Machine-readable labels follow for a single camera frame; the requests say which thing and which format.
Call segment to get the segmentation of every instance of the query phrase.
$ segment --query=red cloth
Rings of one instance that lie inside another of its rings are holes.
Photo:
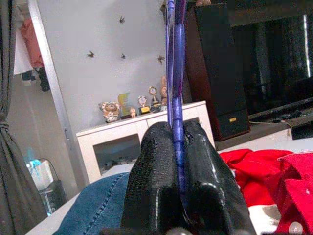
[[[290,154],[280,159],[281,172],[266,179],[281,220],[277,233],[286,233],[299,222],[305,234],[313,234],[313,152]]]
[[[284,150],[253,152],[241,149],[224,152],[221,157],[230,169],[235,170],[236,181],[250,207],[275,204],[265,185],[265,179],[280,173],[281,164],[277,159],[291,153]]]
[[[25,40],[27,51],[30,58],[30,64],[32,67],[43,67],[43,59],[39,50],[37,37],[35,34],[33,22],[30,18],[24,21],[24,24],[20,28],[21,34]]]

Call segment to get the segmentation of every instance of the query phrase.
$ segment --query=tv screen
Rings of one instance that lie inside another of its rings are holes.
[[[249,115],[313,97],[313,15],[236,26]]]

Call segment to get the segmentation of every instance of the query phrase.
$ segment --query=speaker cabinet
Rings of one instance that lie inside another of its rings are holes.
[[[186,16],[186,72],[192,101],[206,101],[216,141],[250,131],[226,4],[192,7]]]

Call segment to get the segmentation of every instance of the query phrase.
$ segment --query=blue denim jeans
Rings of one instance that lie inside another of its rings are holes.
[[[98,235],[102,228],[119,228],[128,177],[121,173],[87,186],[54,234]]]

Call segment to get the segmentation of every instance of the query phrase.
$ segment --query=curtain tieback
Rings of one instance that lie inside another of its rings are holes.
[[[9,129],[9,124],[6,121],[0,121],[0,128]]]

